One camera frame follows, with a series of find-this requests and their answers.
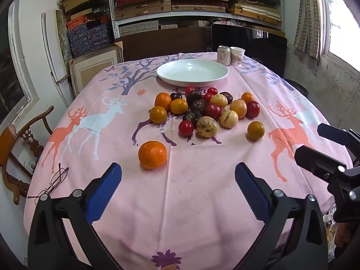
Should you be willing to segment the black round stool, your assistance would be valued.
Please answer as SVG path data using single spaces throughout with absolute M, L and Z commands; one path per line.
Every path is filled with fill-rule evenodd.
M 305 98 L 308 97 L 309 95 L 309 91 L 307 91 L 307 89 L 302 86 L 301 84 L 297 83 L 296 81 L 293 81 L 291 79 L 284 79 L 286 86 L 290 89 L 290 90 L 297 90 L 299 93 L 301 93 Z

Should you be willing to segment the large orange mandarin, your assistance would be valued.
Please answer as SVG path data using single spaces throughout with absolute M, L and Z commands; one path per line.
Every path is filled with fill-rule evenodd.
M 145 169 L 157 169 L 167 162 L 167 149 L 161 142 L 148 141 L 139 148 L 138 158 Z

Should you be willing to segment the small orange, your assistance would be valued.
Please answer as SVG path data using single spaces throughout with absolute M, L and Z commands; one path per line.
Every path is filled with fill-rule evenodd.
M 254 96 L 249 92 L 245 92 L 241 95 L 241 99 L 248 104 L 249 102 L 254 101 Z

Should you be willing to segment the white metal shelf unit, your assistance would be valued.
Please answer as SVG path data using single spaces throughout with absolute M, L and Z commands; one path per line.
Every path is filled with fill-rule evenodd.
M 167 28 L 181 19 L 230 20 L 284 30 L 283 0 L 109 0 L 116 39 L 142 29 Z

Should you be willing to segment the white oval plate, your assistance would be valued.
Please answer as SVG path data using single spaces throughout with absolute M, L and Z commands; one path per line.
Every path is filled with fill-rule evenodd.
M 157 76 L 177 87 L 209 87 L 227 77 L 226 66 L 203 59 L 184 59 L 165 63 L 156 70 Z

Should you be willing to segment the pink deer print tablecloth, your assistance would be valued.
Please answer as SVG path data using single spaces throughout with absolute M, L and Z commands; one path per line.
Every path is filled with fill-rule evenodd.
M 36 196 L 48 187 L 59 163 L 69 167 L 67 178 L 52 192 L 58 198 L 85 188 L 111 163 L 120 164 L 122 181 L 93 226 L 124 269 L 237 265 L 263 226 L 234 179 L 240 162 L 288 196 L 313 194 L 322 212 L 334 199 L 324 181 L 297 166 L 296 148 L 310 146 L 352 167 L 345 147 L 317 134 L 317 126 L 326 122 L 323 114 L 249 57 L 240 66 L 229 66 L 216 88 L 235 99 L 245 92 L 254 96 L 260 105 L 257 120 L 265 127 L 260 140 L 247 139 L 247 118 L 232 129 L 219 128 L 210 139 L 181 137 L 180 116 L 150 123 L 148 113 L 159 93 L 184 92 L 157 79 L 157 68 L 186 58 L 179 53 L 100 71 L 58 122 L 31 180 L 29 195 Z M 139 162 L 139 148 L 148 141 L 166 147 L 167 161 L 160 168 L 145 169 Z

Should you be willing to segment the red cherry tomato front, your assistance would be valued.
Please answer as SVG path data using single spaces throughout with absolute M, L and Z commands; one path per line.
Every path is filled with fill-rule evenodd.
M 183 137 L 189 137 L 194 132 L 194 125 L 191 121 L 185 120 L 179 123 L 178 132 Z

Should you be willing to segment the yellow orange tomato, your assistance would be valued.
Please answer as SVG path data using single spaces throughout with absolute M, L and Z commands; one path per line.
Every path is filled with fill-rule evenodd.
M 251 140 L 257 141 L 264 136 L 265 127 L 261 122 L 253 121 L 248 125 L 247 134 Z

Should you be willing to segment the yellow peach fruit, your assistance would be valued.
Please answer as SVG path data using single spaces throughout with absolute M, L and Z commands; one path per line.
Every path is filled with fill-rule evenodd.
M 247 114 L 247 103 L 242 99 L 232 101 L 229 109 L 236 112 L 239 119 L 242 119 Z

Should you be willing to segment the window left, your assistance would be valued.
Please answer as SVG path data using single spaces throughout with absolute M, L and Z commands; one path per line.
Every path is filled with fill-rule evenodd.
M 20 36 L 20 0 L 1 14 L 1 130 L 19 124 L 39 97 L 26 64 Z

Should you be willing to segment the pink drink can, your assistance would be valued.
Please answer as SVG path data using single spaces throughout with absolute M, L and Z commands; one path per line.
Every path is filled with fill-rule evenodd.
M 228 46 L 219 46 L 217 48 L 217 62 L 224 66 L 231 64 L 231 49 Z

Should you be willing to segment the checked curtain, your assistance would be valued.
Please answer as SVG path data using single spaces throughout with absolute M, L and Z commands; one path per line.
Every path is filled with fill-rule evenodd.
M 294 46 L 320 61 L 322 56 L 322 0 L 300 0 Z

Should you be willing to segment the white paper cup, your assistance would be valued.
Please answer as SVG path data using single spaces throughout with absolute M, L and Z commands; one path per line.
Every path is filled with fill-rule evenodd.
M 243 62 L 245 55 L 245 50 L 241 47 L 230 47 L 231 51 L 231 64 L 235 66 L 240 66 Z

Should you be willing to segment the dark passion fruit top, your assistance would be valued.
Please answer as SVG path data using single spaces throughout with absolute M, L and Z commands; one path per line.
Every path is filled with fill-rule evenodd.
M 188 105 L 191 106 L 194 101 L 197 101 L 202 98 L 203 98 L 203 95 L 201 94 L 200 91 L 192 90 L 191 92 L 188 93 L 188 95 L 186 97 L 186 101 L 187 101 Z

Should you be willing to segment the framed picture leaning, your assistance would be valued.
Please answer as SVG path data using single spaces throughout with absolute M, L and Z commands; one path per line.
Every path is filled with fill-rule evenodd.
M 89 52 L 69 61 L 70 75 L 75 96 L 103 69 L 123 62 L 121 41 Z

